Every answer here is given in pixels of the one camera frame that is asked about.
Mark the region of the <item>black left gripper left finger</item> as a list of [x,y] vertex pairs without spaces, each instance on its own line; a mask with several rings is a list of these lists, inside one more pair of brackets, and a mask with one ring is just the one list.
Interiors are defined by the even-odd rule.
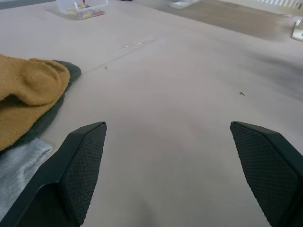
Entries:
[[97,184],[107,125],[68,134],[36,171],[0,227],[81,227]]

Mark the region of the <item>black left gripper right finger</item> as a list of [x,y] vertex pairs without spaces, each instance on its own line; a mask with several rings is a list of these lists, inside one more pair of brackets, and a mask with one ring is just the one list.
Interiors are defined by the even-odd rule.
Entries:
[[272,227],[303,227],[303,155],[280,133],[233,121],[246,181]]

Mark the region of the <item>mustard yellow sock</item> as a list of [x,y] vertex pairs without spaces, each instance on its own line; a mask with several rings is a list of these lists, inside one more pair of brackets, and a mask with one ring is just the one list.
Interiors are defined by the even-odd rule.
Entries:
[[56,104],[69,81],[68,69],[55,61],[0,54],[0,151]]

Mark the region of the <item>small clear plastic container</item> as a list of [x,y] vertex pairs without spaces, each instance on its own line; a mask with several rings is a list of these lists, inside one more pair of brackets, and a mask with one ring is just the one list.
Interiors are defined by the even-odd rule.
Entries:
[[59,11],[72,19],[84,20],[105,13],[108,0],[56,0]]

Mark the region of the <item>white plastic basket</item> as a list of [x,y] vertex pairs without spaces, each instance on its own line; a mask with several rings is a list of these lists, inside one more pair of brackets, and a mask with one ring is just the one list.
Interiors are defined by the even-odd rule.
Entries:
[[303,7],[303,0],[253,0],[253,1],[274,5],[277,7],[291,8],[291,9],[301,9]]

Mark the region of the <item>light grey sock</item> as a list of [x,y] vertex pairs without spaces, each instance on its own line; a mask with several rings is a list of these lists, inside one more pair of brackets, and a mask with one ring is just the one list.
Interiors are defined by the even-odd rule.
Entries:
[[0,156],[0,221],[52,150],[50,144],[34,139]]

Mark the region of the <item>dark green sock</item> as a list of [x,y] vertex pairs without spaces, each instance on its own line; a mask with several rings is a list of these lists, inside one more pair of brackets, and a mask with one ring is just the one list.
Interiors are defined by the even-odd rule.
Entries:
[[80,77],[81,75],[81,69],[66,61],[57,61],[57,63],[65,66],[69,73],[70,73],[70,79],[69,83],[67,85],[66,90],[63,92],[62,96],[59,98],[59,100],[56,102],[56,104],[48,110],[44,115],[42,115],[30,128],[30,130],[23,135],[14,145],[22,145],[24,143],[31,142],[33,139],[40,137],[44,131],[51,125],[51,123],[54,121],[55,117],[57,116],[61,106],[63,105],[64,99],[65,99],[65,93],[68,91],[68,89],[71,87],[71,85]]

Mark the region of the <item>flat cream plastic piece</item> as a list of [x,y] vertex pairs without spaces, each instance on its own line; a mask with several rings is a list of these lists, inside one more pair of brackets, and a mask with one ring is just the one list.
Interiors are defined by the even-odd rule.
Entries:
[[292,38],[303,42],[303,18],[301,20],[297,20],[294,26]]

